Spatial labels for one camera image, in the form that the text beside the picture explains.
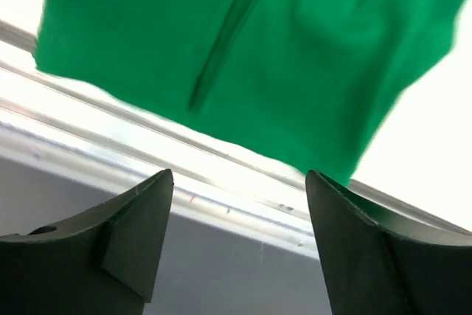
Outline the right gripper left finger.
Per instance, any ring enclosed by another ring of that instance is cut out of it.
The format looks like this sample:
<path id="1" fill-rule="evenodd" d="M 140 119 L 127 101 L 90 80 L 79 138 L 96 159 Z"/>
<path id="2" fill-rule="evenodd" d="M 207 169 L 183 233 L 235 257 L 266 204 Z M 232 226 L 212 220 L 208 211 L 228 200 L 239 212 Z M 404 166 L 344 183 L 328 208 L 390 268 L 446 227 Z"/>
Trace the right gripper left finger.
<path id="1" fill-rule="evenodd" d="M 3 314 L 141 314 L 152 300 L 173 197 L 162 170 L 27 235 L 1 237 Z"/>

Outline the green t shirt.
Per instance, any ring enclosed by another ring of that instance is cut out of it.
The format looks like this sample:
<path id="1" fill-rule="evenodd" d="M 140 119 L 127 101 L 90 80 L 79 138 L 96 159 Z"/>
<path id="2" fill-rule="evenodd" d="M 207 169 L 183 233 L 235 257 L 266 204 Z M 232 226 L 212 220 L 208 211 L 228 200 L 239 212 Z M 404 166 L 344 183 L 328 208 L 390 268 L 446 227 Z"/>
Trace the green t shirt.
<path id="1" fill-rule="evenodd" d="M 464 0 L 45 0 L 37 68 L 347 184 Z"/>

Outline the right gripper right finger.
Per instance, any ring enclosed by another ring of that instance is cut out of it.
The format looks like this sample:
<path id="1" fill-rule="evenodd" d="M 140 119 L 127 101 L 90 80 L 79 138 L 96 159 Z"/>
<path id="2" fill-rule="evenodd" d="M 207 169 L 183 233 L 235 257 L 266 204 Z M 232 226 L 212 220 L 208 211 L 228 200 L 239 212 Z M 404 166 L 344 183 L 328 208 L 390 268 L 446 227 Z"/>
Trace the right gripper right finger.
<path id="1" fill-rule="evenodd" d="M 471 237 L 305 178 L 333 314 L 470 314 Z"/>

